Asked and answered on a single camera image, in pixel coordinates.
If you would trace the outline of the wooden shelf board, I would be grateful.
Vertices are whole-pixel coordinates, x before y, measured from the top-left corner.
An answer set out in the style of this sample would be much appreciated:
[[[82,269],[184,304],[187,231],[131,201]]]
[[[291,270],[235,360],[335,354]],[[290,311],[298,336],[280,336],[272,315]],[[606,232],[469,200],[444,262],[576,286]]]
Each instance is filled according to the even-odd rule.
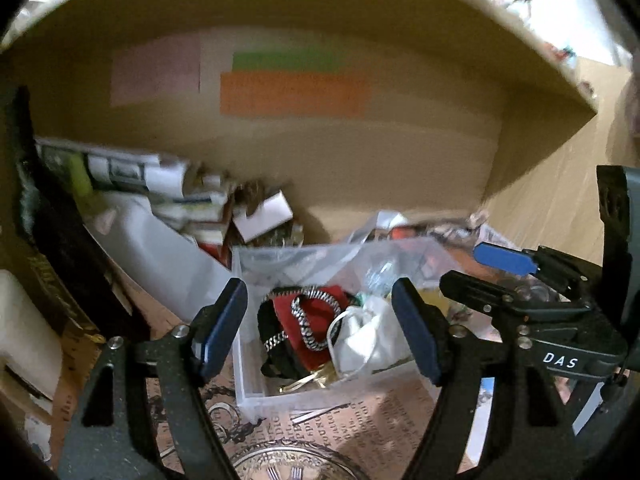
[[[65,0],[23,44],[121,47],[173,32],[264,26],[391,44],[547,92],[588,113],[596,104],[534,36],[486,0]]]

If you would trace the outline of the green fabric scrunchie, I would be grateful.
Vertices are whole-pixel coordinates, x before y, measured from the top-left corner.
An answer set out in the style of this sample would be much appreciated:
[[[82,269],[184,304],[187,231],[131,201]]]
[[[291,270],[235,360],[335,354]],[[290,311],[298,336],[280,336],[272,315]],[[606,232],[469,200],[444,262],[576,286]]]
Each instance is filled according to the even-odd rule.
[[[383,300],[390,304],[392,298],[392,282],[373,282],[360,284],[350,293],[350,304],[355,307],[363,307],[370,299]]]

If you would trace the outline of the orange sticky note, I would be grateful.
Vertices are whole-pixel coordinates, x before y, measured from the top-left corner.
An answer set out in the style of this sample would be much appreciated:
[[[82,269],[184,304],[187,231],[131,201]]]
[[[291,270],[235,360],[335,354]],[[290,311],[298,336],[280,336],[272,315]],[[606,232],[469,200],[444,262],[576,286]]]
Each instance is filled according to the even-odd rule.
[[[230,72],[220,75],[221,114],[245,118],[358,118],[371,99],[369,81],[354,74]]]

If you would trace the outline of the green sticky note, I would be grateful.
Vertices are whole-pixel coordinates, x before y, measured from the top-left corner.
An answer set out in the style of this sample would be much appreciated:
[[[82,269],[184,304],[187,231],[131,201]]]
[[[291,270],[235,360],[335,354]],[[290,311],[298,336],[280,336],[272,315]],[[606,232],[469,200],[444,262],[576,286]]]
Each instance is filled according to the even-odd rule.
[[[236,51],[233,53],[234,72],[338,72],[342,58],[330,51],[314,49]]]

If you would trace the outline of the white plastic sheet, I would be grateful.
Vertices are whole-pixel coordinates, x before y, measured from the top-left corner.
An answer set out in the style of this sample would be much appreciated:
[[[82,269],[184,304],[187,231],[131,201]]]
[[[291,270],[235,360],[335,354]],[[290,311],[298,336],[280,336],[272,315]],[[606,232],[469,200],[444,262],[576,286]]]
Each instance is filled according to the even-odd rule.
[[[213,304],[232,278],[225,266],[156,218],[143,195],[96,192],[84,219],[114,263],[183,321]]]

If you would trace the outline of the dark wine bottle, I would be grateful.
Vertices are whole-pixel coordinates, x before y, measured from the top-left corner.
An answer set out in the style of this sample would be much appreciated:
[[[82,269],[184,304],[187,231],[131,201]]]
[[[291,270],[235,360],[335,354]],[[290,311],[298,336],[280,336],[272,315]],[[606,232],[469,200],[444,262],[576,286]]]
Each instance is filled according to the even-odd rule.
[[[70,191],[37,153],[30,94],[19,86],[4,108],[17,172],[17,225],[44,293],[94,339],[128,336],[134,319],[110,283],[111,267],[88,233]]]

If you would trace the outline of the stack of newspapers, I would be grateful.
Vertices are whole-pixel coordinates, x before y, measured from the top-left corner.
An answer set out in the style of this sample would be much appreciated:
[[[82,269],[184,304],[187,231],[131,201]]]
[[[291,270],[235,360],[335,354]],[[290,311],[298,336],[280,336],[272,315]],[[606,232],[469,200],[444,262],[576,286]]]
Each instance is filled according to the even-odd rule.
[[[78,200],[88,202],[97,192],[132,198],[196,244],[226,241],[236,189],[226,174],[174,155],[42,136],[36,149]]]

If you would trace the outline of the white drawstring pouch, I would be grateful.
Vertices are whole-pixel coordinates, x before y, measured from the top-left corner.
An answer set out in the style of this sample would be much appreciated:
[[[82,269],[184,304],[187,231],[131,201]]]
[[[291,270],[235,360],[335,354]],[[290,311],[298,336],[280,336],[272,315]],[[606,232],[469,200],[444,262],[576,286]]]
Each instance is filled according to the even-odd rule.
[[[369,376],[411,358],[411,350],[392,305],[374,295],[337,315],[326,331],[329,354],[341,379]]]

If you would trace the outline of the clear plastic storage box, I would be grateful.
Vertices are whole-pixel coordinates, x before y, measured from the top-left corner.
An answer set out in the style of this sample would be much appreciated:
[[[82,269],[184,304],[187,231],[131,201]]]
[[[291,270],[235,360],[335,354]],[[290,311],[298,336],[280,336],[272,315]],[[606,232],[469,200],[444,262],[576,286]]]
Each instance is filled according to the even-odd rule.
[[[232,350],[241,413],[254,422],[333,408],[416,378],[393,284],[434,292],[454,269],[431,237],[236,248],[232,271],[248,289]]]

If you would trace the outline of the pink sticky note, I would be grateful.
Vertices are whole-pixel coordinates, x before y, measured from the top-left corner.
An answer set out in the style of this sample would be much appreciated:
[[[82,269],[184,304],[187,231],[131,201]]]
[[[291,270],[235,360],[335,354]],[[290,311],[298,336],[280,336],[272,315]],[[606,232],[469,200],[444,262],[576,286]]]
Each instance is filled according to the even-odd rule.
[[[163,36],[112,52],[111,107],[200,92],[198,34]]]

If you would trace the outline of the small white box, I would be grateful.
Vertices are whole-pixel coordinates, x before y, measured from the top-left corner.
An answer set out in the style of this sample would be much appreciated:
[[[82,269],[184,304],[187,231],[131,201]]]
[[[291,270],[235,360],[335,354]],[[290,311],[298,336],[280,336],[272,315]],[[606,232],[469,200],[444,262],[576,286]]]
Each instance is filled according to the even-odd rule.
[[[244,207],[236,207],[232,216],[235,229],[242,241],[251,242],[294,218],[292,208],[282,191],[266,198],[255,210],[248,214]]]

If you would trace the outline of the red fabric pouch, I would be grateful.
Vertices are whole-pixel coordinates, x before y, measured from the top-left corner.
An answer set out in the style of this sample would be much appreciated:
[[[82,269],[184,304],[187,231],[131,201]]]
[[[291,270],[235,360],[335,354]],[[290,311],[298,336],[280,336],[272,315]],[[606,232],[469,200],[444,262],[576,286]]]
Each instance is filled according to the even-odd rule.
[[[304,286],[275,289],[269,299],[294,356],[312,372],[330,360],[330,324],[350,305],[341,286]]]

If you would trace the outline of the vintage print table mat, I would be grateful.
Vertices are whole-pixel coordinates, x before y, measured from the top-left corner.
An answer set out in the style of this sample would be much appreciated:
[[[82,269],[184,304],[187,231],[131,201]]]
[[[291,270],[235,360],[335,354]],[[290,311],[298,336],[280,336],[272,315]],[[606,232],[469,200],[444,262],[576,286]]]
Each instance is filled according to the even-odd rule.
[[[160,397],[160,383],[146,382],[156,444],[163,464],[180,471],[182,465],[174,447],[165,409]],[[362,403],[352,404],[345,413],[337,406],[327,410],[307,411],[300,424],[292,414],[274,416],[261,424],[256,438],[234,455],[228,455],[238,474],[245,478],[251,464],[288,467],[314,467],[319,476],[334,479],[367,479],[373,476],[372,460],[382,453],[384,434],[373,419],[373,408],[380,400],[371,394]]]

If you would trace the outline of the black pouch with chain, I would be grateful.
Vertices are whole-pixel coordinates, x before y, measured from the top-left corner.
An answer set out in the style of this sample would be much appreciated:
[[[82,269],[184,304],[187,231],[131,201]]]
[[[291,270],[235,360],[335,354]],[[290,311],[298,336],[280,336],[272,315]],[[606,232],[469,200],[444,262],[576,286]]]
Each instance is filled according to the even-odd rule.
[[[260,371],[269,378],[296,382],[296,380],[303,379],[316,370],[320,370],[323,365],[331,361],[331,358],[329,362],[312,372],[302,367],[302,364],[298,362],[291,347],[288,345],[286,336],[282,332],[280,323],[274,314],[273,305],[269,299],[269,295],[273,290],[262,300],[257,312],[259,339],[266,354],[265,362],[262,364]]]

